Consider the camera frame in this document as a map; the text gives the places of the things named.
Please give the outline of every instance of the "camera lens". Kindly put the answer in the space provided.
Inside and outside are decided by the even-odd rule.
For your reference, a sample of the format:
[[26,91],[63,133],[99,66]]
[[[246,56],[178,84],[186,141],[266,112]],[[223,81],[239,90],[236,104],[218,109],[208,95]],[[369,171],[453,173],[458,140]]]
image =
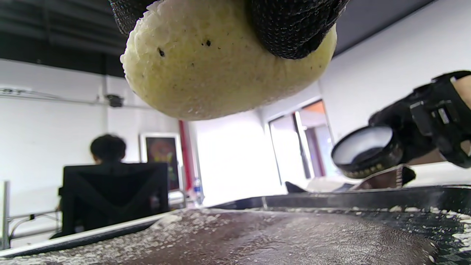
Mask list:
[[391,128],[368,126],[340,140],[332,150],[332,161],[347,177],[365,178],[398,165],[402,154]]

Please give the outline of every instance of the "baking tray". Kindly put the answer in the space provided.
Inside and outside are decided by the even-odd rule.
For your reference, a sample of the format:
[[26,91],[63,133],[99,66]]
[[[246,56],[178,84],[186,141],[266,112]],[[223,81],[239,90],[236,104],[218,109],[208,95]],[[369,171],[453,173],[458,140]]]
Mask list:
[[[415,207],[420,211],[388,211],[397,206],[403,209]],[[445,213],[436,213],[438,208],[471,215],[471,187],[468,186],[289,194],[241,199],[212,208],[317,211],[319,213],[355,215],[416,233],[439,243],[440,253],[437,260],[439,265],[471,264],[471,252],[460,252],[459,248],[463,245],[452,237],[452,234],[464,233],[464,224],[460,223],[457,218],[448,218]],[[96,232],[93,235],[77,237],[77,234],[73,239],[67,241],[64,241],[65,238],[62,239],[63,241],[51,240],[40,247],[12,249],[4,254],[0,252],[0,257],[31,256],[96,243],[146,229],[156,219],[138,223],[131,222],[129,225],[121,225],[118,229],[108,229],[106,232]]]

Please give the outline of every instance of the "poster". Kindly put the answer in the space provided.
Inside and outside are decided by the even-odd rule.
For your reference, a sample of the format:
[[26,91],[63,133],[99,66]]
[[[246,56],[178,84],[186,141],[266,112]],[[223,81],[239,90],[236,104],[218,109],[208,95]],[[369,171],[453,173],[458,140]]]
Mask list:
[[169,190],[181,190],[180,161],[181,147],[177,135],[147,134],[141,136],[142,162],[168,163]]

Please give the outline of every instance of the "dark ceiling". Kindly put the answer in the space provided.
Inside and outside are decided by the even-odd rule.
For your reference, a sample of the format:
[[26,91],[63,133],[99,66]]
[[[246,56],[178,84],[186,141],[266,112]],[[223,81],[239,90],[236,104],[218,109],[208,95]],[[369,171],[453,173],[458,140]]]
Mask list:
[[[336,54],[431,2],[351,0],[337,23]],[[125,44],[107,0],[0,0],[0,58],[122,76]]]

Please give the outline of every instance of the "yellow dough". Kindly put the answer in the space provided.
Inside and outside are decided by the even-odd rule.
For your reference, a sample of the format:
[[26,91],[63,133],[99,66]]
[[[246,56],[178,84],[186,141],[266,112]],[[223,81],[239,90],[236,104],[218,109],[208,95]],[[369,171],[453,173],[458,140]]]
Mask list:
[[147,104],[182,120],[213,119],[287,98],[308,87],[332,59],[335,26],[300,60],[265,50],[245,0],[161,0],[130,33],[126,79]]

